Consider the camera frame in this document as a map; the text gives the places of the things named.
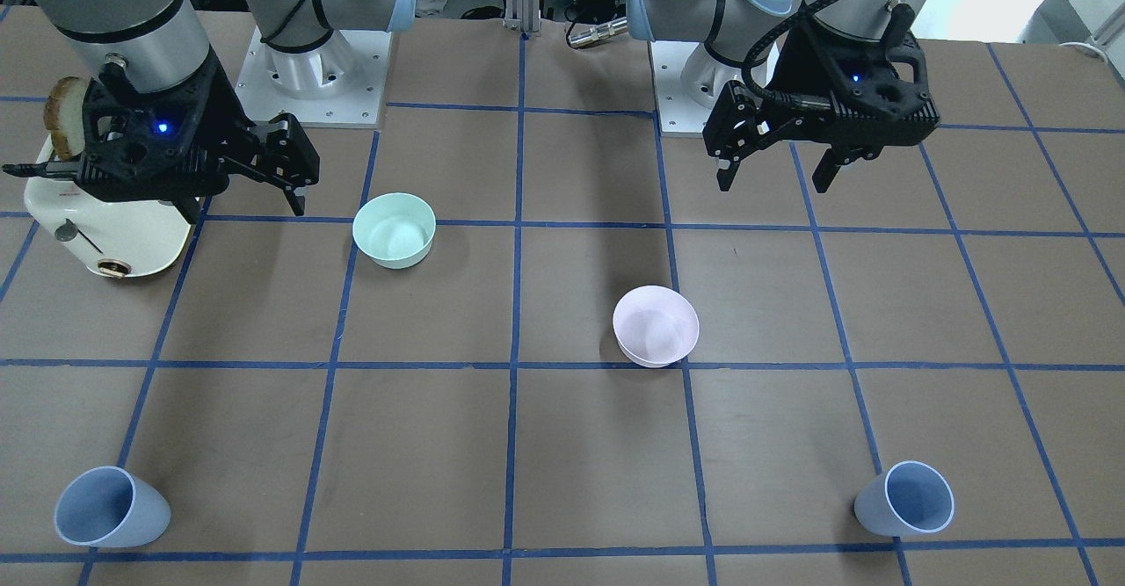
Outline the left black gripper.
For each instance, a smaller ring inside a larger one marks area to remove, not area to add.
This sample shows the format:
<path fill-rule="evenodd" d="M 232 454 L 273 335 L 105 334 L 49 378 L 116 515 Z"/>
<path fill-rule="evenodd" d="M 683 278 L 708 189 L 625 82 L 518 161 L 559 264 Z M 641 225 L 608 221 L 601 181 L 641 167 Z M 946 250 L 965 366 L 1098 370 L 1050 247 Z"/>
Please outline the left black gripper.
<path fill-rule="evenodd" d="M 780 141 L 827 146 L 812 173 L 816 193 L 827 193 L 856 159 L 915 146 L 940 125 L 911 31 L 915 10 L 892 3 L 884 13 L 888 28 L 875 40 L 848 39 L 808 17 L 788 31 L 767 85 L 723 85 L 702 130 L 721 192 L 742 161 Z"/>

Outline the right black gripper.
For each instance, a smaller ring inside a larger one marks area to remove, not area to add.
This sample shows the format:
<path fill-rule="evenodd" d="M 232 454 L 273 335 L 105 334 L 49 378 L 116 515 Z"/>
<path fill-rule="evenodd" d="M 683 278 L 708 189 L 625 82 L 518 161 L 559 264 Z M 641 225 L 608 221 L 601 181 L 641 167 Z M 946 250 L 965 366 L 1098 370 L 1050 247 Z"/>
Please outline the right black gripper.
<path fill-rule="evenodd" d="M 71 181 L 104 202 L 169 202 L 189 225 L 200 222 L 202 198 L 245 175 L 278 187 L 294 217 L 305 216 L 321 161 L 292 114 L 250 120 L 214 51 L 192 76 L 161 92 L 137 92 L 125 66 L 108 58 L 87 79 L 80 156 L 4 164 L 4 174 Z"/>

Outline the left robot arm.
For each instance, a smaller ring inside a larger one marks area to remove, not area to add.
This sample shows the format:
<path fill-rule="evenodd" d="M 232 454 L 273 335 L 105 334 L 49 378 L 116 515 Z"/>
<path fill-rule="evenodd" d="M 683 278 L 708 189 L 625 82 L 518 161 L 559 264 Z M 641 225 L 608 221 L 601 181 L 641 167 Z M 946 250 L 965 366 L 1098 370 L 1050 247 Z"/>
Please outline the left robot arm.
<path fill-rule="evenodd" d="M 702 138 L 716 184 L 781 141 L 824 144 L 814 190 L 940 125 L 912 27 L 925 0 L 624 0 L 631 37 L 700 43 L 730 69 Z"/>

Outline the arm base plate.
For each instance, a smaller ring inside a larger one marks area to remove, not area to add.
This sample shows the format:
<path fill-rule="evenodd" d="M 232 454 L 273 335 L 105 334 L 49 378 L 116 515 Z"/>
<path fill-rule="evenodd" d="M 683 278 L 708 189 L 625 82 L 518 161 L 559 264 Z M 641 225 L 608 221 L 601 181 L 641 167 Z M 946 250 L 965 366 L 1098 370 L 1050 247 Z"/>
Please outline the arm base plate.
<path fill-rule="evenodd" d="M 700 138 L 722 87 L 742 78 L 702 42 L 652 40 L 650 58 L 663 137 Z"/>
<path fill-rule="evenodd" d="M 306 128 L 377 129 L 393 33 L 334 31 L 317 49 L 290 54 L 254 34 L 234 85 L 254 121 L 292 114 Z"/>

